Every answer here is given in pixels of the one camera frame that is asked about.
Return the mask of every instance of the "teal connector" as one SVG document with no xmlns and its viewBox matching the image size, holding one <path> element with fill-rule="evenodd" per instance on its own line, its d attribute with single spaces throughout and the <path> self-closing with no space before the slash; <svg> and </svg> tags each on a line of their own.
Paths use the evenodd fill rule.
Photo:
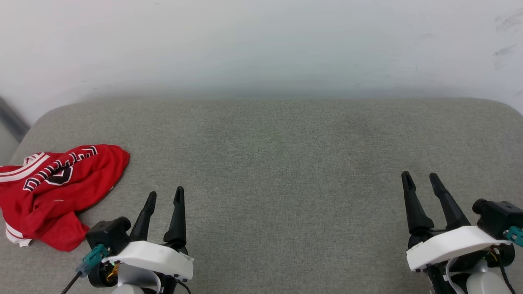
<svg viewBox="0 0 523 294">
<path fill-rule="evenodd" d="M 96 245 L 96 247 L 84 257 L 82 263 L 77 266 L 76 272 L 81 273 L 82 278 L 86 277 L 107 255 L 109 255 L 109 252 L 105 246 L 102 244 Z"/>
<path fill-rule="evenodd" d="M 516 245 L 523 247 L 523 231 L 520 228 L 513 225 L 508 229 L 508 232 L 505 234 L 505 238 L 516 243 Z"/>
</svg>

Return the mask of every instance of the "red fabric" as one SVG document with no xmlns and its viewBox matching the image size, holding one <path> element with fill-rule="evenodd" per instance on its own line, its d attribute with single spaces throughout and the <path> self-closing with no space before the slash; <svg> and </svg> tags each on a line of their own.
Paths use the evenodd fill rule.
<svg viewBox="0 0 523 294">
<path fill-rule="evenodd" d="M 75 249 L 89 227 L 76 212 L 105 197 L 129 162 L 115 145 L 38 153 L 24 166 L 0 167 L 0 208 L 11 227 L 63 251 Z"/>
</svg>

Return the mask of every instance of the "gray fabric surface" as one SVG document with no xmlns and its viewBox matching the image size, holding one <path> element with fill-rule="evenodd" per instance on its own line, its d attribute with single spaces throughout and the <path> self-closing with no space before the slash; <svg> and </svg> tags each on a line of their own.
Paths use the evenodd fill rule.
<svg viewBox="0 0 523 294">
<path fill-rule="evenodd" d="M 80 218 L 135 221 L 158 193 L 150 241 L 186 191 L 193 293 L 428 293 L 409 270 L 400 174 L 445 226 L 428 180 L 439 174 L 471 222 L 478 198 L 523 207 L 523 118 L 499 103 L 436 100 L 109 101 L 51 111 L 12 163 L 41 151 L 117 144 L 131 154 L 119 184 Z M 0 238 L 3 293 L 60 293 L 88 252 Z M 523 291 L 523 252 L 508 270 Z M 110 293 L 86 279 L 71 293 Z"/>
</svg>

